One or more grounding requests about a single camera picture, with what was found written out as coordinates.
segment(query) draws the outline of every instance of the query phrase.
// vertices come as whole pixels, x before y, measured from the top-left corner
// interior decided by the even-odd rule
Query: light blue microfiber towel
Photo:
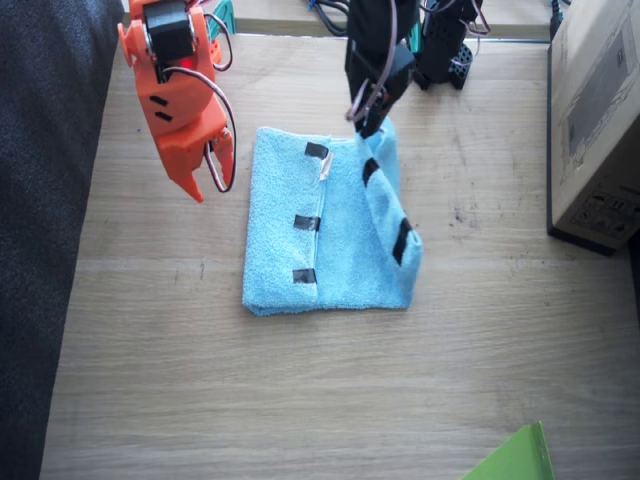
[[[389,119],[366,140],[259,129],[244,305],[256,315],[408,308],[422,242],[399,188]]]

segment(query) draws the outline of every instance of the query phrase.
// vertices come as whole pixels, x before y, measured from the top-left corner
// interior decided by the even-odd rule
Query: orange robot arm
[[[184,0],[129,0],[129,6],[131,25],[126,32],[122,24],[118,25],[120,43],[127,63],[133,66],[140,104],[167,175],[196,201],[202,202],[204,197],[193,171],[200,167],[203,156],[216,185],[221,188],[210,162],[209,149],[212,148],[227,185],[227,189],[221,191],[228,191],[235,177],[234,138],[227,128],[227,115],[214,95],[214,88],[219,92],[215,86],[214,64],[220,61],[222,52],[217,40],[213,43],[209,40],[205,13],[199,6],[190,8]],[[165,14],[167,6],[173,11]],[[161,21],[166,23],[168,18],[169,22],[175,22],[169,26],[151,25],[151,15],[156,12],[160,12]],[[166,30],[173,27],[180,37],[166,36]],[[150,30],[160,31],[156,42]],[[181,52],[175,51],[175,45]],[[221,98],[229,109],[226,98]]]

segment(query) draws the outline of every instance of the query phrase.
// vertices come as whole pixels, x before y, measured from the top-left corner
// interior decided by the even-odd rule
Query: box label
[[[582,165],[585,153],[608,125],[618,106],[626,100],[639,76],[633,26],[627,8],[561,120],[560,185]]]
[[[640,192],[637,200],[611,193],[603,184],[589,196],[571,223],[615,240],[624,240],[640,227]]]

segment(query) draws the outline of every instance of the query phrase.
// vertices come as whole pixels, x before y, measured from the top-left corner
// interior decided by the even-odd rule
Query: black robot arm
[[[392,28],[394,16],[395,28]],[[393,104],[411,83],[415,59],[400,41],[409,35],[417,21],[418,0],[350,2],[345,71],[354,104],[351,119],[356,131],[365,138],[380,128]],[[394,48],[390,49],[393,31]],[[389,68],[385,76],[385,65],[388,62]],[[375,87],[381,78],[382,88],[376,92]]]

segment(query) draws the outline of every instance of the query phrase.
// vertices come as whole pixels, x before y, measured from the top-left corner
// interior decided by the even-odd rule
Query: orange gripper
[[[167,175],[196,201],[204,197],[193,171],[202,164],[204,149],[213,151],[222,167],[227,185],[233,175],[233,136],[227,129],[227,115],[213,91],[197,78],[173,73],[159,83],[156,62],[150,51],[144,25],[144,5],[159,0],[129,0],[131,24],[125,31],[118,25],[120,44],[129,66],[133,66],[136,88],[151,135],[158,148]],[[189,9],[193,24],[194,54],[170,62],[169,66],[198,71],[215,82],[213,63],[219,63],[222,52],[218,41],[211,43],[201,7]]]

